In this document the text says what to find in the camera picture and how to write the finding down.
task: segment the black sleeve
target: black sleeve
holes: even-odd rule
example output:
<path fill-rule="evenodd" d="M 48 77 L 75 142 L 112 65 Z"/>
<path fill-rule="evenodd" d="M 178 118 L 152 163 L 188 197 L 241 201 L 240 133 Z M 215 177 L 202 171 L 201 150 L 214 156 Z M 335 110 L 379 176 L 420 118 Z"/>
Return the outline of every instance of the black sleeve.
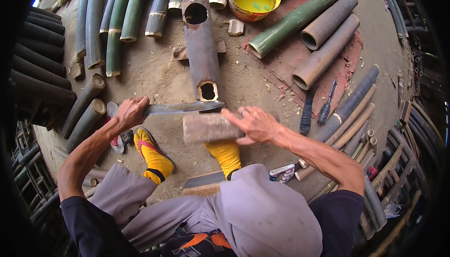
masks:
<path fill-rule="evenodd" d="M 138 251 L 125 239 L 114 218 L 80 196 L 61 203 L 64 221 L 83 257 L 137 256 Z"/>
<path fill-rule="evenodd" d="M 321 257 L 350 255 L 363 205 L 363 197 L 348 190 L 323 195 L 309 205 L 322 228 Z"/>

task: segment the dirt floor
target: dirt floor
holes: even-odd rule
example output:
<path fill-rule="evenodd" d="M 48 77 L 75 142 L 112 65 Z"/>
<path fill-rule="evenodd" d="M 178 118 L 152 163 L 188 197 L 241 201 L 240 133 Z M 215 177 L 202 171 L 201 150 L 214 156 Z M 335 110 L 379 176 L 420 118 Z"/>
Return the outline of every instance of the dirt floor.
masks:
<path fill-rule="evenodd" d="M 126 98 L 144 95 L 147 95 L 154 103 L 161 104 L 195 101 L 188 61 L 180 63 L 172 60 L 172 47 L 184 46 L 183 23 L 179 22 L 180 18 L 169 16 L 165 34 L 161 39 L 145 37 L 143 33 L 151 3 L 152 0 L 145 1 L 138 40 L 123 45 L 121 75 L 106 78 L 107 86 L 100 95 L 105 103 L 110 101 L 121 103 Z M 40 7 L 46 8 L 52 4 L 52 0 L 42 0 Z M 64 63 L 69 68 L 73 66 L 76 56 L 77 7 L 78 0 L 71 0 L 57 12 L 62 16 L 63 25 L 66 27 Z M 400 114 L 401 108 L 397 105 L 395 88 L 397 74 L 402 72 L 408 76 L 411 58 L 409 51 L 402 49 L 397 39 L 397 32 L 384 0 L 359 0 L 354 13 L 360 19 L 359 31 L 362 34 L 364 46 L 360 54 L 362 59 L 358 60 L 356 70 L 348 82 L 347 92 L 341 102 L 346 99 L 347 93 L 355 89 L 358 81 L 372 64 L 376 63 L 380 66 L 380 74 L 376 81 L 377 91 L 371 100 L 376 109 L 370 118 L 370 127 L 375 130 L 375 136 L 379 142 L 380 157 L 381 149 L 386 144 L 387 131 L 390 126 L 396 124 Z M 281 122 L 298 132 L 301 110 L 300 115 L 297 115 L 297 105 L 294 102 L 288 102 L 287 98 L 278 101 L 279 89 L 263 77 L 261 65 L 255 62 L 251 54 L 246 55 L 241 48 L 242 43 L 253 33 L 254 25 L 246 23 L 245 35 L 230 37 L 227 33 L 227 25 L 222 24 L 225 19 L 233 18 L 229 9 L 213 10 L 212 18 L 215 38 L 223 39 L 227 45 L 227 53 L 219 58 L 219 63 L 225 88 L 224 99 L 228 108 L 236 110 L 242 105 L 257 105 L 280 113 L 291 112 L 287 114 L 289 117 L 282 117 Z M 94 73 L 104 75 L 104 69 L 86 70 L 79 81 L 73 80 L 68 75 L 73 90 L 79 94 L 88 78 Z M 143 124 L 153 133 L 160 147 L 177 164 L 177 172 L 149 197 L 147 201 L 150 204 L 179 196 L 187 177 L 220 170 L 217 161 L 210 156 L 203 145 L 184 145 L 182 117 L 180 114 L 151 116 Z M 64 159 L 54 153 L 52 148 L 65 149 L 66 140 L 59 134 L 60 128 L 56 128 L 56 131 L 47 131 L 44 127 L 34 127 L 34 129 L 48 168 L 55 176 Z M 310 135 L 316 129 L 317 125 L 313 121 Z M 243 146 L 240 151 L 244 166 L 264 164 L 268 170 L 295 163 L 298 159 L 296 155 L 268 144 Z M 97 164 L 101 168 L 109 169 L 115 163 L 122 164 L 136 173 L 142 173 L 146 169 L 144 160 L 131 145 L 127 147 L 123 155 L 114 153 L 111 148 L 106 149 Z M 328 181 L 328 178 L 316 172 L 301 182 L 293 178 L 288 185 L 302 193 L 308 200 Z"/>

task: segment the gray pants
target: gray pants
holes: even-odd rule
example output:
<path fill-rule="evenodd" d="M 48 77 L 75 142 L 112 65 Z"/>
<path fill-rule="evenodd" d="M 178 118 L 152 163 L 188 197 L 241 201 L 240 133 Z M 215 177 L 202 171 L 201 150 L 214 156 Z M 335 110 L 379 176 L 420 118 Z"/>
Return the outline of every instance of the gray pants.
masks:
<path fill-rule="evenodd" d="M 220 229 L 238 256 L 319 256 L 322 232 L 303 196 L 269 181 L 262 164 L 253 164 L 221 183 L 209 197 L 172 198 L 139 208 L 157 185 L 115 164 L 91 198 L 112 215 L 138 250 L 165 242 L 187 222 L 188 233 Z"/>

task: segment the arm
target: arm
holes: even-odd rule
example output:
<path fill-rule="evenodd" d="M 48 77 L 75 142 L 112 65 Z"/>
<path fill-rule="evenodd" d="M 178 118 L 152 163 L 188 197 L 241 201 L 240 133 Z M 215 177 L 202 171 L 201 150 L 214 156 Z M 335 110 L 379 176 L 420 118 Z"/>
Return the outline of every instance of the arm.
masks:
<path fill-rule="evenodd" d="M 237 140 L 240 145 L 269 142 L 305 159 L 324 176 L 338 184 L 338 190 L 349 190 L 364 195 L 364 171 L 359 163 L 344 153 L 316 142 L 279 124 L 275 118 L 258 107 L 241 107 L 238 119 L 228 109 L 222 109 L 223 116 L 245 132 Z"/>
<path fill-rule="evenodd" d="M 100 154 L 115 136 L 143 123 L 145 118 L 142 117 L 142 111 L 149 102 L 148 97 L 125 100 L 110 121 L 70 153 L 57 175 L 61 201 L 72 196 L 84 197 L 83 180 L 97 162 Z"/>

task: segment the yellow sock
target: yellow sock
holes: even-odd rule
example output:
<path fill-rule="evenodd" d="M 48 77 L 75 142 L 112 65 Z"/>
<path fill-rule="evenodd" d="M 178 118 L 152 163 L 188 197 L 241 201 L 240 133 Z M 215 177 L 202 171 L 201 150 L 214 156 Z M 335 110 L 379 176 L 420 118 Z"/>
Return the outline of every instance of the yellow sock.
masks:
<path fill-rule="evenodd" d="M 239 157 L 239 145 L 234 141 L 222 141 L 214 143 L 204 143 L 205 147 L 217 159 L 228 180 L 230 172 L 241 168 Z"/>
<path fill-rule="evenodd" d="M 138 132 L 134 135 L 134 142 L 136 149 L 139 151 L 139 145 L 138 141 L 139 139 L 149 143 L 151 146 L 153 146 L 152 141 L 150 140 L 149 135 L 145 132 L 143 129 L 138 129 Z M 154 169 L 154 171 L 146 170 L 142 175 L 144 177 L 147 177 L 151 179 L 153 182 L 155 182 L 157 185 L 159 185 L 163 180 L 155 174 L 157 171 L 161 173 L 161 175 L 166 179 L 169 175 L 172 174 L 174 167 L 172 162 L 155 151 L 152 148 L 146 147 L 144 145 L 141 146 L 142 154 L 145 158 L 145 161 L 147 162 L 147 167 L 149 169 Z"/>

